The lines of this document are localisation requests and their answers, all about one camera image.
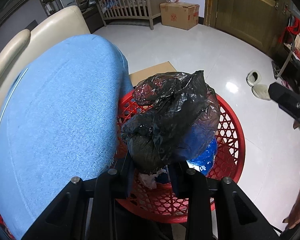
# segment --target baseboard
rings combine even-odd
[[[198,23],[201,24],[201,25],[203,25],[203,19],[204,19],[203,17],[200,17],[200,16],[199,16]]]

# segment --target wooden door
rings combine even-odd
[[[288,22],[289,0],[218,0],[215,28],[273,57]]]

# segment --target metal screw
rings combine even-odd
[[[108,174],[110,174],[110,175],[115,175],[115,174],[117,174],[117,170],[116,169],[109,169],[108,170]]]
[[[194,175],[195,174],[195,169],[192,169],[192,168],[187,169],[186,173],[189,174],[189,175]]]
[[[230,177],[224,177],[223,182],[226,184],[230,184],[232,182],[232,179]]]
[[[80,177],[78,177],[78,176],[74,176],[71,178],[71,182],[73,184],[78,184],[79,181],[80,181]]]

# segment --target beige leather sofa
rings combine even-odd
[[[77,6],[66,7],[45,19],[31,32],[22,30],[0,53],[0,109],[20,71],[53,45],[66,38],[90,34]]]

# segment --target blue plastic bag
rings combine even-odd
[[[200,171],[206,176],[213,167],[217,149],[218,143],[216,137],[214,137],[199,157],[187,161],[189,167]]]

